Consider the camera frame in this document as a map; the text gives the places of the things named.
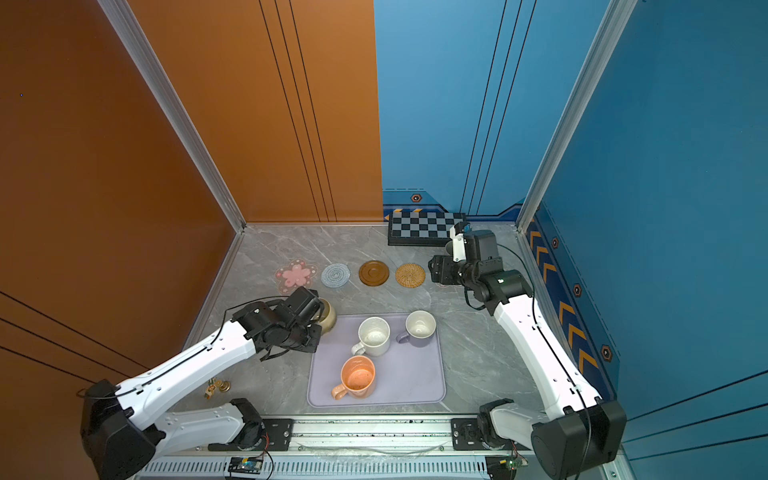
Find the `yellow ceramic mug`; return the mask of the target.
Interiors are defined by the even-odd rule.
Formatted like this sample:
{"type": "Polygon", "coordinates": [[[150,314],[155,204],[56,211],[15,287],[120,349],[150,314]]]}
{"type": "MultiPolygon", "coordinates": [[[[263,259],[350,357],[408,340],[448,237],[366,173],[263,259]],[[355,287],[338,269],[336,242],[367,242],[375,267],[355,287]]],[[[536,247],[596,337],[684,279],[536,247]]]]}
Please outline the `yellow ceramic mug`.
{"type": "Polygon", "coordinates": [[[321,298],[323,304],[322,312],[319,314],[316,324],[321,327],[321,334],[329,333],[336,325],[337,313],[335,308],[326,300],[321,298]]]}

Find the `pink cherry blossom coaster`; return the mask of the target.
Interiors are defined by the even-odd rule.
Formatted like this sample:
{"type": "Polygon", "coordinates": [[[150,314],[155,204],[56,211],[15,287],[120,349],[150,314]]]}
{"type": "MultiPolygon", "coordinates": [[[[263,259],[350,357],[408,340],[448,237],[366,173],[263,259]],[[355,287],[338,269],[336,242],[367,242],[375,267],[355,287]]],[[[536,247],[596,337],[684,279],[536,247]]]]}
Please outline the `pink cherry blossom coaster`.
{"type": "Polygon", "coordinates": [[[279,268],[275,273],[278,291],[289,295],[299,287],[311,288],[317,273],[317,267],[305,260],[294,260],[289,265],[279,268]]]}

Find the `grey woven round coaster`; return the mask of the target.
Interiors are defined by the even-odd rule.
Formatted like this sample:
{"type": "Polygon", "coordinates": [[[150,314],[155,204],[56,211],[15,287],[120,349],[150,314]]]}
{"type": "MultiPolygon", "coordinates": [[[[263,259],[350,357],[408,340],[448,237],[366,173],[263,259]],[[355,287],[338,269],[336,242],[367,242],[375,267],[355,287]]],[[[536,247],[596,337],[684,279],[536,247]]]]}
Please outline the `grey woven round coaster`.
{"type": "Polygon", "coordinates": [[[321,282],[328,288],[341,288],[346,285],[351,277],[347,265],[334,263],[328,265],[321,274],[321,282]]]}

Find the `woven rattan round coaster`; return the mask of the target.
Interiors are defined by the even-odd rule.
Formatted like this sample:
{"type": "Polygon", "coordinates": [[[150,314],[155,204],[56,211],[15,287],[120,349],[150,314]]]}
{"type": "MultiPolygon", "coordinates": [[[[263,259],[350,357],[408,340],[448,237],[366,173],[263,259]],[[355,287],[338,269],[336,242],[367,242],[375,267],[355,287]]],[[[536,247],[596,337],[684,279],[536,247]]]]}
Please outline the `woven rattan round coaster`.
{"type": "Polygon", "coordinates": [[[403,264],[395,271],[397,283],[405,288],[418,288],[426,280],[424,268],[415,263],[403,264]]]}

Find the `purple white ceramic mug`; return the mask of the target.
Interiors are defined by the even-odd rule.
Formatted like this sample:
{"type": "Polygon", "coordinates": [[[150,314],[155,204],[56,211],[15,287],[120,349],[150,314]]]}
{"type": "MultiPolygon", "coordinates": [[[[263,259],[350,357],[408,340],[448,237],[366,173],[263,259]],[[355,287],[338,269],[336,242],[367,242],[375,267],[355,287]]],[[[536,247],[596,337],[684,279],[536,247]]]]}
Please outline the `purple white ceramic mug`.
{"type": "Polygon", "coordinates": [[[431,313],[423,310],[415,311],[407,316],[405,331],[396,337],[396,342],[423,348],[431,342],[436,330],[437,322],[431,313]]]}

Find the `brown wooden round coaster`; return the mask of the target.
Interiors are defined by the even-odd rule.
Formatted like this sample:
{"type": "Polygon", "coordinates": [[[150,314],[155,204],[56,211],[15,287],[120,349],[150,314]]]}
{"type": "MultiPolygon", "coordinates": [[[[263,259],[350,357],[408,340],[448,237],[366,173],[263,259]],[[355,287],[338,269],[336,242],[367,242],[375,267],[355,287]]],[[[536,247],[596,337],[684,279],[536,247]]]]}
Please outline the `brown wooden round coaster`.
{"type": "Polygon", "coordinates": [[[389,267],[382,261],[370,260],[363,263],[358,270],[360,281],[370,287],[383,285],[390,276],[389,267]]]}

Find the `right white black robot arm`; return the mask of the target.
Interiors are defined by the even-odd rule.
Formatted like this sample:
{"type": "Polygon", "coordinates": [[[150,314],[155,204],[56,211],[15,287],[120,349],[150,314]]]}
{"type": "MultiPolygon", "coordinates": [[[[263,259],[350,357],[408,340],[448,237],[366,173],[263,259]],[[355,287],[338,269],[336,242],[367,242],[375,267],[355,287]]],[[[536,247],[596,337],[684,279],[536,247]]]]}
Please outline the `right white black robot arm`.
{"type": "Polygon", "coordinates": [[[514,343],[542,398],[540,411],[509,399],[483,405],[477,416],[481,441],[492,449],[532,448],[552,479],[614,461],[626,413],[618,401],[603,399],[580,373],[543,319],[526,278],[504,269],[498,258],[455,261],[436,255],[428,266],[433,282],[460,285],[484,304],[514,343]]]}

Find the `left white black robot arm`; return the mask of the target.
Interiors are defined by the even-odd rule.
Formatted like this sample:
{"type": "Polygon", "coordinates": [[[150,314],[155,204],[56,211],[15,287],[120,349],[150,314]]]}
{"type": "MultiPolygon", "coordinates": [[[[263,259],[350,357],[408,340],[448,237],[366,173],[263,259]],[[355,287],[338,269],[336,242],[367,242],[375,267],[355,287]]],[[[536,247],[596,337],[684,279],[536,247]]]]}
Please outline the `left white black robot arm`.
{"type": "Polygon", "coordinates": [[[224,450],[269,445],[256,408],[244,398],[219,407],[171,412],[171,407],[232,365],[260,354],[313,353],[322,328],[320,300],[253,302],[208,338],[165,363],[117,385],[101,380],[81,394],[83,448],[101,479],[127,479],[165,454],[209,444],[224,450]]]}

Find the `orange ceramic mug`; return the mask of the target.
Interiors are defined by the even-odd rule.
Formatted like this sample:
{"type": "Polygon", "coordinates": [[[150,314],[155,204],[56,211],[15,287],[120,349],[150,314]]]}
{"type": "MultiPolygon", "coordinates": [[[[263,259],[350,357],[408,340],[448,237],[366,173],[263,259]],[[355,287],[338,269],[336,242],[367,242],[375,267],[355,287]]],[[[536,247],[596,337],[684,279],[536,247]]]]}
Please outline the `orange ceramic mug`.
{"type": "Polygon", "coordinates": [[[340,380],[341,383],[331,390],[334,400],[347,395],[358,399],[367,398],[375,389],[375,364],[368,357],[353,356],[342,366],[340,380]]]}

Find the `black silver chessboard box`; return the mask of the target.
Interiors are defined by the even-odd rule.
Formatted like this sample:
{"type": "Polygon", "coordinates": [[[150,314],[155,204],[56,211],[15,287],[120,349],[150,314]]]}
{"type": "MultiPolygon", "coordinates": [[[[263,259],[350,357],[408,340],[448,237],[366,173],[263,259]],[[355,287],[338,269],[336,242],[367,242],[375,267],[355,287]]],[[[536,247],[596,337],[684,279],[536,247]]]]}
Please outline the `black silver chessboard box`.
{"type": "Polygon", "coordinates": [[[388,245],[444,247],[451,240],[451,228],[465,220],[463,213],[395,210],[388,216],[388,245]]]}

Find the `right small circuit board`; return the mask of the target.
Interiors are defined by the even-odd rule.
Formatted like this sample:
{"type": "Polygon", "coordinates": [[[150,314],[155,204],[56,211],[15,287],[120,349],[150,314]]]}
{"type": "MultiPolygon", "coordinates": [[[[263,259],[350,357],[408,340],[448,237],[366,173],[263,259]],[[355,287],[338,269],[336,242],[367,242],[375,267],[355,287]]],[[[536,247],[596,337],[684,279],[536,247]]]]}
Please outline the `right small circuit board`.
{"type": "Polygon", "coordinates": [[[522,456],[486,456],[485,464],[490,480],[514,480],[521,468],[529,466],[522,456]]]}

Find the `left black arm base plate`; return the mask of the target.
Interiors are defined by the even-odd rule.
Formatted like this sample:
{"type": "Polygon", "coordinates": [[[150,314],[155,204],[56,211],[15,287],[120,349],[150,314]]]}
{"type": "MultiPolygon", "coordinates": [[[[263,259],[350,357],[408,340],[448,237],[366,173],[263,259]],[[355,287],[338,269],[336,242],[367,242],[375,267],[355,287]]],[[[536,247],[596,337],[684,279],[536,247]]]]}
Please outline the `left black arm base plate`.
{"type": "Polygon", "coordinates": [[[248,422],[228,443],[212,443],[208,451],[214,452],[284,452],[289,449],[294,420],[272,418],[259,423],[248,422]]]}

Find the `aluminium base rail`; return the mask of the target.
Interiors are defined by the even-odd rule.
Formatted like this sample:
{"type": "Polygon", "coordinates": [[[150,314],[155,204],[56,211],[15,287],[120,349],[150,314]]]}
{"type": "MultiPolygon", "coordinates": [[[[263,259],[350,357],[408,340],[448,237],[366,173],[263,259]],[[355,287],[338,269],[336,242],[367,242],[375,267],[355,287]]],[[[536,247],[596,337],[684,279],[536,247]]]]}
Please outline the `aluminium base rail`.
{"type": "Polygon", "coordinates": [[[515,479],[545,479],[529,450],[453,449],[460,414],[299,415],[284,452],[214,452],[198,446],[151,461],[139,479],[226,479],[231,457],[262,457],[262,479],[489,479],[486,456],[522,456],[515,479]]]}

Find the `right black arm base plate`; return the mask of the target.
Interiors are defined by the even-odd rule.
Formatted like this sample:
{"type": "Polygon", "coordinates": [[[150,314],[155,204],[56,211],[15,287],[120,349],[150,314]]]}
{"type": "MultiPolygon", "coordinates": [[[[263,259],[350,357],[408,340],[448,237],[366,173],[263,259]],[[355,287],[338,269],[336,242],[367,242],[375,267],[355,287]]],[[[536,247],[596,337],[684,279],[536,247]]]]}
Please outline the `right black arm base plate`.
{"type": "Polygon", "coordinates": [[[450,420],[453,449],[474,450],[529,450],[519,442],[500,437],[489,420],[479,417],[453,418],[450,420]]]}

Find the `aluminium corner post left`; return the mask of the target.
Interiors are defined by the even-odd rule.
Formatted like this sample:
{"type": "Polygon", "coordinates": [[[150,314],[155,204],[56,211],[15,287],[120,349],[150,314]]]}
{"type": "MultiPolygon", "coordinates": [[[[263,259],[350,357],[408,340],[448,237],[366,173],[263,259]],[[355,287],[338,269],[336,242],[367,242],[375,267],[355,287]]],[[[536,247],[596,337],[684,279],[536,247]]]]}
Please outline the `aluminium corner post left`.
{"type": "Polygon", "coordinates": [[[247,225],[244,215],[131,6],[124,0],[99,0],[98,4],[226,219],[233,230],[240,234],[247,225]]]}

